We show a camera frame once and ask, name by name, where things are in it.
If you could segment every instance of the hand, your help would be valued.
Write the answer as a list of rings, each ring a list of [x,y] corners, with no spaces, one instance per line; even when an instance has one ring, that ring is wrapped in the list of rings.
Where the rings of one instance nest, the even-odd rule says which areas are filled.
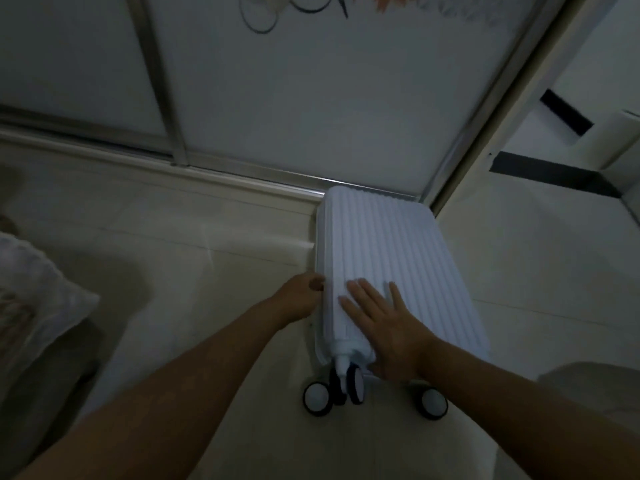
[[[322,299],[324,276],[308,271],[284,283],[268,302],[276,307],[281,328],[308,317]]]
[[[376,351],[369,370],[393,382],[417,379],[422,354],[439,339],[407,310],[396,284],[389,289],[393,306],[364,278],[347,282],[359,308],[346,296],[338,300]]]

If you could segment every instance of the black suitcase wheel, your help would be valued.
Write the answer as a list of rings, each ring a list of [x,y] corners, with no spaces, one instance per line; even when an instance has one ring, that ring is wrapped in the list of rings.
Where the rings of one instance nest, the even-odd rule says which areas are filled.
[[[340,377],[338,377],[335,367],[332,367],[329,372],[329,393],[336,406],[343,406],[347,402],[347,395],[342,392]]]
[[[449,402],[435,387],[426,387],[416,396],[418,412],[432,421],[442,419],[449,411]]]
[[[312,382],[302,393],[302,404],[313,416],[326,416],[333,407],[329,386],[324,382]]]
[[[347,370],[347,393],[353,404],[364,403],[364,377],[361,368],[354,363]]]

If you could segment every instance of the ribbed suitcase shell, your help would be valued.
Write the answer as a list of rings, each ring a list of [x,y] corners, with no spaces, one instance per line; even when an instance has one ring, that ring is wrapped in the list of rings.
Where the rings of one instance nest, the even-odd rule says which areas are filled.
[[[316,268],[326,276],[326,345],[362,341],[374,356],[337,301],[349,294],[348,280],[366,278],[387,297],[387,283],[396,282],[409,311],[437,336],[487,359],[484,327],[428,207],[332,187],[317,213]]]

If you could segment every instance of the forearm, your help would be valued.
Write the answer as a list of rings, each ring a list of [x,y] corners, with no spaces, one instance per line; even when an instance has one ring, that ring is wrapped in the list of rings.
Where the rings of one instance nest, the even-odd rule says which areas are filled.
[[[94,412],[20,480],[186,478],[278,330],[269,301]]]
[[[628,430],[539,385],[437,340],[420,373],[532,478],[638,478]]]

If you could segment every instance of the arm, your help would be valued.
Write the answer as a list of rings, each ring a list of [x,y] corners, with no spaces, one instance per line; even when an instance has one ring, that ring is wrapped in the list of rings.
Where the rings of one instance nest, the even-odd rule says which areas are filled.
[[[316,307],[322,279],[294,276],[274,296],[89,415],[17,480],[187,478],[268,341]]]
[[[532,478],[640,477],[640,440],[599,414],[438,339],[404,305],[366,280],[340,304],[375,348],[382,379],[421,378],[476,421]]]

